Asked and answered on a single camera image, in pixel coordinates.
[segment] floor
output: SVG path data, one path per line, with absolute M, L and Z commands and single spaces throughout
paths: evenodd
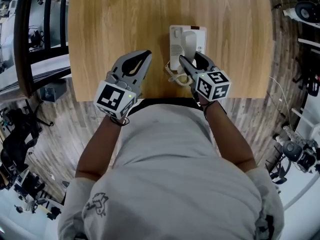
M 271 0 L 271 5 L 292 1 L 296 0 Z M 298 72 L 295 57 L 302 53 L 297 42 L 301 25 L 284 17 L 282 9 L 273 10 L 272 15 L 274 59 L 271 76 L 281 84 L 289 107 L 300 107 L 305 93 L 292 82 L 292 78 Z M 288 120 L 281 88 L 273 80 L 269 82 L 268 93 L 270 96 L 266 94 L 265 99 L 228 99 L 222 103 L 261 166 L 265 166 L 266 160 L 272 161 L 278 155 L 272 136 L 281 131 L 281 124 L 285 122 L 278 110 Z M 37 100 L 33 98 L 31 106 L 34 108 L 36 104 Z M 15 105 L 23 107 L 24 102 Z M 54 126 L 43 126 L 38 143 L 30 150 L 32 154 L 28 155 L 26 163 L 41 175 L 48 184 L 46 190 L 60 202 L 66 191 L 62 181 L 73 178 L 79 157 L 102 121 L 103 114 L 95 109 L 92 102 L 77 102 L 72 81 L 68 79 L 67 93 L 56 103 L 44 103 L 38 116 L 54 121 Z M 290 113 L 291 124 L 296 120 L 293 113 Z

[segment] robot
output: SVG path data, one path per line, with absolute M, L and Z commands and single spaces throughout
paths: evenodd
M 224 71 L 200 52 L 195 53 L 196 66 L 186 57 L 179 62 L 185 73 L 192 77 L 191 92 L 196 102 L 200 93 L 208 102 L 228 96 L 231 82 Z M 120 57 L 108 72 L 106 80 L 100 82 L 94 104 L 103 113 L 115 119 L 122 119 L 141 95 L 141 84 L 145 79 L 152 60 L 149 50 L 134 51 Z

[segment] wall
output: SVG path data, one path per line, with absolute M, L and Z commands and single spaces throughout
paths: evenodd
M 305 115 L 312 123 L 320 122 L 320 95 L 309 96 Z M 300 120 L 296 131 L 304 138 L 310 134 L 311 127 Z M 320 135 L 315 140 L 320 144 Z M 287 174 L 288 181 L 280 186 L 283 203 L 284 230 L 281 240 L 308 240 L 320 230 L 319 173 L 302 173 L 292 167 Z
M 41 207 L 38 207 L 35 214 L 18 213 L 15 205 L 23 206 L 24 202 L 13 189 L 0 191 L 0 227 L 5 230 L 5 240 L 58 239 L 59 216 L 56 220 L 50 220 Z

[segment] desk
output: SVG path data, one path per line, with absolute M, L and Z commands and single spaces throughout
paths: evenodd
M 92 101 L 116 60 L 151 50 L 143 98 L 190 97 L 170 78 L 170 25 L 207 28 L 206 55 L 227 72 L 230 97 L 264 98 L 273 54 L 270 0 L 70 0 L 68 41 L 78 101 Z

